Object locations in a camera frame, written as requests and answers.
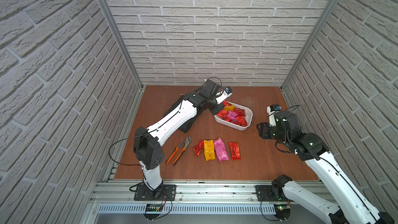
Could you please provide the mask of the yellow foil tea bag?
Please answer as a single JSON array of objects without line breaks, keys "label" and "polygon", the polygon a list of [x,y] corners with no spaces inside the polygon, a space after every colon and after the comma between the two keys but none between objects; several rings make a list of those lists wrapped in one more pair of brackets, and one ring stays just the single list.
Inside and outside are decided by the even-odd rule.
[{"label": "yellow foil tea bag", "polygon": [[206,161],[215,160],[215,149],[213,140],[204,140],[204,156]]}]

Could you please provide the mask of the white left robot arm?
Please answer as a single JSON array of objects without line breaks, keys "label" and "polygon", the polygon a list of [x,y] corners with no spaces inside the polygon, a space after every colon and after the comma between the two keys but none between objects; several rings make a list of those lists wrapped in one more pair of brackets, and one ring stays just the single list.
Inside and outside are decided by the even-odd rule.
[{"label": "white left robot arm", "polygon": [[205,110],[216,115],[223,108],[223,101],[232,95],[230,87],[223,88],[208,79],[202,87],[182,95],[155,124],[135,132],[133,151],[144,174],[144,185],[152,192],[161,188],[163,180],[160,164],[164,159],[162,146],[177,130],[187,132]]}]

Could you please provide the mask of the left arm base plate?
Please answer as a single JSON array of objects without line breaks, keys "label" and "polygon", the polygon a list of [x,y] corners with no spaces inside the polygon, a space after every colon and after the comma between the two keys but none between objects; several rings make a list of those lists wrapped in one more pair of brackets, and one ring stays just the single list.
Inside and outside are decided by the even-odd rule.
[{"label": "left arm base plate", "polygon": [[176,188],[176,185],[161,184],[157,189],[150,189],[145,183],[140,183],[135,186],[135,189],[132,186],[129,190],[135,193],[135,201],[174,201]]}]

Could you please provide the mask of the white plastic storage box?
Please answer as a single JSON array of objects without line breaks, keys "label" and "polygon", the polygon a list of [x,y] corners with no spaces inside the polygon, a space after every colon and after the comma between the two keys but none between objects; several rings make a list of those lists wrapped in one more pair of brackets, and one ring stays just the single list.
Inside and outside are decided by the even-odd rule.
[{"label": "white plastic storage box", "polygon": [[253,112],[251,109],[244,107],[242,105],[238,105],[236,103],[228,102],[228,101],[223,101],[222,105],[223,105],[223,107],[228,106],[228,105],[234,105],[234,106],[236,106],[236,108],[238,107],[238,108],[244,109],[246,111],[245,119],[246,119],[248,125],[246,127],[242,127],[236,123],[232,123],[232,122],[228,122],[226,120],[220,119],[218,116],[215,115],[214,118],[217,123],[223,124],[225,126],[228,126],[233,129],[240,130],[240,131],[245,131],[250,126],[252,118],[253,118]]}]

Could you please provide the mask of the red foil tea bag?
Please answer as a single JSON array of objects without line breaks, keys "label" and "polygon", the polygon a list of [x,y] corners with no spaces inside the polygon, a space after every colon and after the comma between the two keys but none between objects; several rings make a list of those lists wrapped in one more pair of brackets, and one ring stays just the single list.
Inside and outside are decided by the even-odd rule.
[{"label": "red foil tea bag", "polygon": [[204,141],[199,140],[199,142],[194,146],[193,151],[196,154],[196,156],[199,156],[203,149],[204,149]]}]

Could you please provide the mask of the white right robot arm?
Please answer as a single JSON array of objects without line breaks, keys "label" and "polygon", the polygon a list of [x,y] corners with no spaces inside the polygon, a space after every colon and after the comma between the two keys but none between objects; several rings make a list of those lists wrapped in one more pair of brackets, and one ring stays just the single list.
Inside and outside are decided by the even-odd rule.
[{"label": "white right robot arm", "polygon": [[264,193],[256,187],[258,200],[267,198],[290,200],[327,224],[392,224],[390,214],[371,204],[347,177],[327,144],[315,133],[304,133],[293,112],[282,111],[279,105],[267,108],[268,121],[257,124],[259,136],[273,139],[287,147],[286,153],[297,155],[326,186],[335,202],[327,201],[302,188],[291,177],[281,175]]}]

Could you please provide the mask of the pink foil tea bag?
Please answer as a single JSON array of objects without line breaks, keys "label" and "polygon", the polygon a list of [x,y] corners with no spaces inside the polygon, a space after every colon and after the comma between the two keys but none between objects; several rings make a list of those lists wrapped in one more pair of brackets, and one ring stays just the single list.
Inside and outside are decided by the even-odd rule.
[{"label": "pink foil tea bag", "polygon": [[228,156],[225,144],[221,138],[214,140],[214,149],[215,149],[217,158],[220,162],[229,160],[229,156]]}]

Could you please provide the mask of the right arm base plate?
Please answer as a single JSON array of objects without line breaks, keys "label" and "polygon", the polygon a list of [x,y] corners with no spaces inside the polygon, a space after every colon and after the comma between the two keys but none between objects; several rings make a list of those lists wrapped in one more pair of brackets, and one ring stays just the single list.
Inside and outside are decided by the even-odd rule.
[{"label": "right arm base plate", "polygon": [[256,185],[255,186],[257,199],[259,202],[288,202],[290,199],[286,198],[283,193],[282,186],[275,185]]}]

